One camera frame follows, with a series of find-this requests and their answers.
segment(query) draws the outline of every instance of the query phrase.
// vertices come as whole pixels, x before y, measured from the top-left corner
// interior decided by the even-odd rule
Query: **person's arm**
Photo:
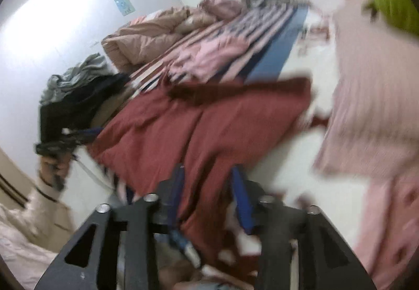
[[[70,168],[71,155],[66,155],[58,164],[56,174],[65,178]],[[57,161],[52,158],[40,159],[39,177],[36,187],[29,195],[25,209],[8,210],[1,206],[0,215],[10,226],[18,229],[33,244],[44,247],[48,242],[54,214],[57,209],[57,200],[60,193],[52,187],[53,173],[49,165]]]

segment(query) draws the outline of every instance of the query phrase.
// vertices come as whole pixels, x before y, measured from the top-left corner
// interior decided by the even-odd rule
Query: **wire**
[[[107,188],[107,189],[109,189],[109,190],[111,190],[111,191],[115,191],[115,188],[114,187],[111,187],[110,185],[108,185],[105,181],[103,181],[103,180],[101,180],[101,179],[99,179],[98,177],[97,177],[97,175],[95,174],[95,173],[93,173],[90,169],[88,169],[87,167],[86,167],[86,165],[84,164],[84,163],[82,163],[81,161],[79,161],[79,159],[78,159],[78,156],[75,156],[75,155],[73,155],[73,159],[76,161],[76,162],[78,162],[78,164],[80,165],[80,167],[81,168],[83,168],[83,170],[86,172],[86,174],[97,184],[97,185],[99,185],[100,187],[103,187],[103,188]]]

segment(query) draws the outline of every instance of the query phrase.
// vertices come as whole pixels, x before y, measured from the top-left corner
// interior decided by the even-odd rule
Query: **green pillow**
[[[364,10],[373,19],[380,12],[388,24],[419,36],[419,12],[411,0],[369,0]]]

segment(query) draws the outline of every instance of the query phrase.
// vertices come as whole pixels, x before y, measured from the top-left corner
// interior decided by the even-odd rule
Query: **beige jacket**
[[[45,250],[59,192],[40,178],[24,210],[0,205],[0,255],[25,289],[34,289],[56,254]]]

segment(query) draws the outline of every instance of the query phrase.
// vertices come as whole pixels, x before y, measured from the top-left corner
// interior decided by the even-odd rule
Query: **grey clothing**
[[[52,75],[48,80],[47,89],[43,91],[40,104],[46,106],[60,102],[74,89],[87,85],[96,77],[113,74],[104,56],[99,53],[90,55],[75,67],[69,68],[63,75]]]

